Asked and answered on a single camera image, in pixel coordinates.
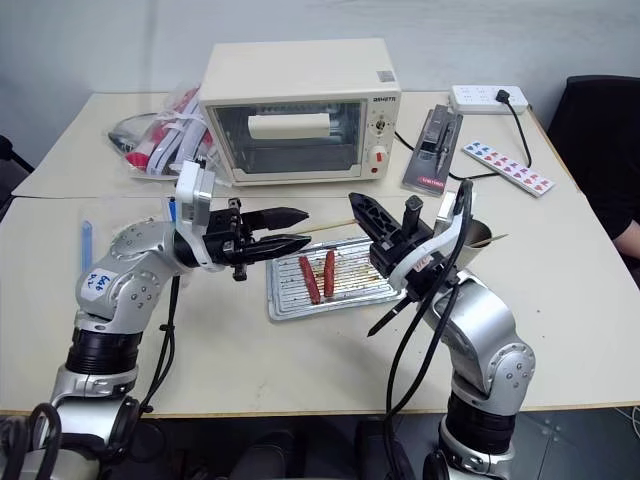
white wall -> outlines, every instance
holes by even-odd
[[[638,0],[0,0],[0,132],[36,164],[90,92],[196,81],[215,42],[365,36],[405,90],[517,84],[544,123],[567,76],[640,76]]]

oven window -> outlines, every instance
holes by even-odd
[[[356,165],[364,108],[363,101],[281,103],[210,107],[214,112],[209,113],[214,113],[226,137],[234,168],[248,174],[283,173],[348,170]],[[261,121],[257,127],[252,124],[256,119]],[[276,134],[270,130],[274,125],[276,131],[280,128]],[[282,130],[282,125],[289,127]]]

table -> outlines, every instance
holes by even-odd
[[[165,94],[93,94],[36,171],[18,186],[13,194],[41,198],[153,197],[173,194],[173,182],[131,178],[128,165],[118,158],[118,154],[106,138],[106,132],[118,121],[139,113],[161,109],[164,97]],[[403,93],[397,131],[407,141],[417,141],[427,112],[437,103],[447,104],[447,93]],[[554,155],[535,116],[531,111],[527,111],[520,118],[534,159],[534,168],[553,180],[564,179],[558,158]],[[466,116],[458,145],[465,145],[476,139],[512,158],[522,157],[524,163],[522,142],[511,116]],[[384,179],[302,185],[217,187],[214,195],[270,198],[344,197],[355,189],[376,197],[403,197],[407,192],[401,188],[401,179],[409,157],[408,149],[396,140],[391,152],[389,170]],[[468,176],[484,173],[487,169],[461,151],[456,151],[452,171],[459,176]],[[457,188],[457,183],[450,179],[449,188]],[[484,180],[483,183],[495,185],[504,181],[496,178]]]
[[[532,141],[534,162],[540,142]],[[463,172],[462,165],[456,165]],[[509,233],[471,264],[472,270],[512,309],[518,333],[536,351],[537,370],[525,410],[630,405],[640,401],[635,381],[640,338],[640,294],[590,210],[560,165],[541,167],[557,186],[541,199],[500,179],[477,182],[475,217],[495,233]],[[109,198],[92,208],[144,218],[157,199]],[[308,211],[311,224],[349,212],[336,198],[242,198],[246,210],[290,205]],[[381,203],[396,216],[404,198]],[[216,198],[214,208],[226,205]],[[0,411],[31,410],[49,398],[58,365],[70,345],[79,273],[79,228],[86,199],[17,198],[0,223]],[[432,222],[438,199],[426,199]],[[359,235],[350,225],[317,232],[314,241]],[[319,315],[274,325],[268,321],[264,264],[249,267],[236,283],[231,272],[194,271],[176,314],[177,354],[154,405],[158,416],[259,416],[381,412],[393,353],[411,308],[373,338],[371,325],[389,304]],[[146,392],[161,343],[165,288],[147,328],[133,392]],[[406,388],[431,332],[422,324],[398,374]],[[408,412],[446,408],[451,367],[438,349]]]

electrical outlet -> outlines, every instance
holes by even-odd
[[[449,101],[457,113],[510,114],[509,108],[496,100],[500,89],[509,92],[509,103],[516,113],[524,112],[529,106],[522,90],[514,85],[454,85],[449,92]]]

metal tray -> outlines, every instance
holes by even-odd
[[[369,263],[371,240],[351,238],[311,245],[294,255],[267,262],[269,316],[274,321],[291,320],[315,313],[360,305],[399,300],[405,291],[397,291]],[[335,288],[332,298],[313,305],[307,292],[298,257],[306,255],[322,294],[324,259],[328,250],[336,251]]]

